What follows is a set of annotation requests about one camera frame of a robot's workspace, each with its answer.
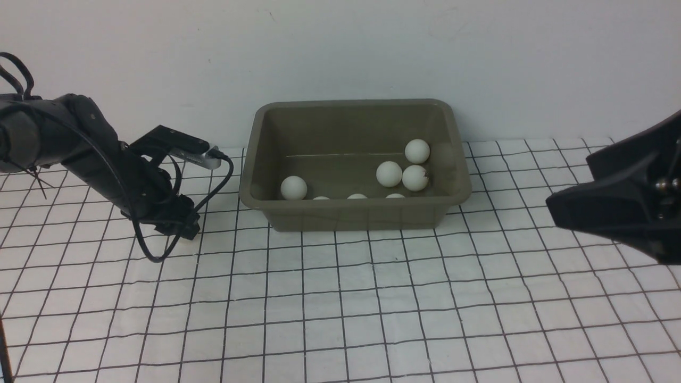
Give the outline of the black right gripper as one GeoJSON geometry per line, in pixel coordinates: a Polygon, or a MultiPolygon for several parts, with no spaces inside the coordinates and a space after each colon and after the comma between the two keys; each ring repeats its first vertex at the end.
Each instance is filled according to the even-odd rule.
{"type": "Polygon", "coordinates": [[[546,199],[557,227],[680,264],[680,113],[586,158],[593,181],[546,199]]]}

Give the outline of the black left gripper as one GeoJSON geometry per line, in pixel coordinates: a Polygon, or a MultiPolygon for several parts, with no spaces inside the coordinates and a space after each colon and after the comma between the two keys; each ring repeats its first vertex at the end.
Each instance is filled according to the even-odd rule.
{"type": "Polygon", "coordinates": [[[170,175],[136,154],[124,154],[118,165],[140,223],[153,224],[163,235],[194,240],[201,230],[194,202],[173,189],[170,175]]]}

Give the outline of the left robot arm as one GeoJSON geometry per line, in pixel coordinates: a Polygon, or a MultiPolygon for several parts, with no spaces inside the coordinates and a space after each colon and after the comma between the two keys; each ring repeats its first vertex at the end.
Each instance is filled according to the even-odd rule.
{"type": "Polygon", "coordinates": [[[200,228],[194,201],[179,193],[160,167],[168,155],[200,163],[209,143],[157,126],[131,145],[116,131],[92,99],[68,94],[54,100],[20,101],[2,95],[2,172],[48,168],[59,163],[95,189],[128,217],[163,235],[192,240],[200,228]]]}

